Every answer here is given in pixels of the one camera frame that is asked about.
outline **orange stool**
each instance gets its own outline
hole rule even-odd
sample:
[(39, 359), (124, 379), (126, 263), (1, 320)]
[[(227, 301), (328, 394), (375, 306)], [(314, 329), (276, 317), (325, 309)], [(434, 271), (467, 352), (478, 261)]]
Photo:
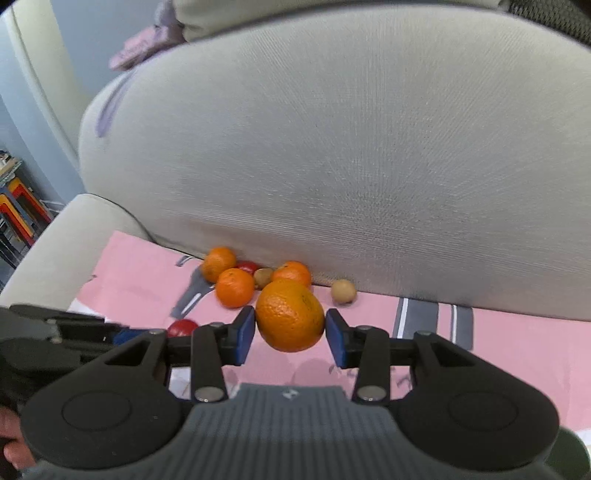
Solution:
[(23, 220), (14, 205), (4, 194), (0, 194), (0, 213), (8, 218), (10, 224), (15, 228), (18, 236), (30, 247), (35, 243), (34, 233), (31, 227)]
[(45, 223), (44, 226), (51, 223), (49, 212), (18, 177), (14, 177), (14, 179), (8, 183), (8, 190), (12, 193), (15, 200), (19, 201), (25, 210), (28, 210), (30, 216), (38, 220), (40, 223)]

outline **orange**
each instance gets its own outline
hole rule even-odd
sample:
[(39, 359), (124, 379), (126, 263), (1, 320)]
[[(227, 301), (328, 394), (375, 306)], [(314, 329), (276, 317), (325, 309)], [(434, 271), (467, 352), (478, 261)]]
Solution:
[(255, 293), (255, 279), (239, 268), (222, 272), (216, 283), (216, 296), (227, 309), (243, 307)]
[(294, 280), (279, 279), (262, 289), (256, 323), (265, 341), (280, 352), (301, 352), (324, 332), (324, 311), (312, 292)]
[(273, 272), (273, 276), (271, 278), (273, 281), (278, 280), (279, 278), (295, 280), (300, 282), (305, 287), (312, 285), (312, 274), (310, 273), (310, 270), (308, 270), (308, 267), (300, 262), (285, 262)]
[(220, 274), (236, 265), (236, 255), (228, 247), (212, 248), (199, 267), (201, 275), (211, 283), (217, 282)]

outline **metal screw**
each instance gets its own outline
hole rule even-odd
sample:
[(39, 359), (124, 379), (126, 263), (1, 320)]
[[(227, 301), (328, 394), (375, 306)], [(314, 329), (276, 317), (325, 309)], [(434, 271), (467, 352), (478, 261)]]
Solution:
[(366, 385), (357, 390), (357, 396), (365, 401), (380, 401), (386, 397), (386, 391), (377, 385)]
[(223, 390), (218, 387), (201, 387), (195, 391), (195, 398), (204, 403), (215, 403), (223, 398)]

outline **couch cushion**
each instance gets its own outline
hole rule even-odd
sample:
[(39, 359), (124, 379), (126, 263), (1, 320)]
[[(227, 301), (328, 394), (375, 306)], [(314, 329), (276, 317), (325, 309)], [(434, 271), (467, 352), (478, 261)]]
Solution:
[(140, 66), (90, 192), (161, 244), (229, 245), (317, 281), (591, 317), (591, 53), (444, 6), (350, 7), (188, 44)]

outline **logo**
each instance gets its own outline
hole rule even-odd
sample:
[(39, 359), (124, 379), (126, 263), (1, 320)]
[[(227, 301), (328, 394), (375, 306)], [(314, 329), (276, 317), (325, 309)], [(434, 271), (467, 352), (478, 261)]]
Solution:
[(297, 390), (290, 388), (289, 390), (284, 391), (281, 395), (283, 395), (287, 400), (291, 401), (294, 398), (296, 398), (299, 394), (300, 393)]

